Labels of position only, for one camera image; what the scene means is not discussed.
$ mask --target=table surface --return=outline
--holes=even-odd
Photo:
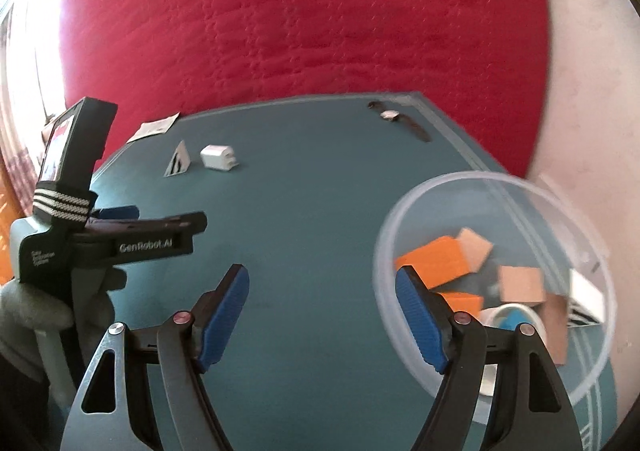
[[[410,115],[433,141],[380,120],[366,106],[373,98]],[[182,139],[191,167],[164,178]],[[207,144],[233,146],[240,166],[207,170],[198,155]],[[433,399],[383,328],[373,247],[405,192],[465,170],[501,168],[418,94],[311,96],[182,118],[162,136],[127,144],[94,177],[98,207],[209,218],[190,256],[126,266],[116,318],[132,328],[161,323],[242,263],[249,298],[222,361],[204,376],[234,448],[410,449]],[[588,339],[576,344],[593,360]],[[157,367],[150,378],[165,449],[179,449]],[[599,449],[616,423],[609,364],[575,411],[584,448]],[[483,431],[474,423],[465,449],[478,449]]]

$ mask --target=display screen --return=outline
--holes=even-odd
[[[74,122],[74,117],[75,116],[71,116],[62,121],[51,133],[49,147],[47,148],[47,153],[45,154],[44,162],[42,163],[40,180],[58,180],[62,154],[65,152],[66,141],[68,140],[69,131],[71,131],[71,125]]]

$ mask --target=red mattress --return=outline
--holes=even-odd
[[[142,121],[311,93],[423,92],[524,174],[545,97],[546,0],[63,0],[68,104]]]

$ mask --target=gray glove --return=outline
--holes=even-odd
[[[75,269],[74,274],[79,275],[74,279],[81,279],[81,273]],[[0,354],[25,375],[42,382],[44,369],[34,331],[61,331],[76,322],[82,355],[88,362],[113,323],[113,303],[107,291],[120,290],[126,282],[122,269],[106,269],[98,292],[76,312],[74,320],[74,313],[62,301],[12,279],[0,287]]]

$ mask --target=white charger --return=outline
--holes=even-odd
[[[234,149],[231,146],[214,146],[209,144],[200,152],[205,168],[229,171],[238,165]]]

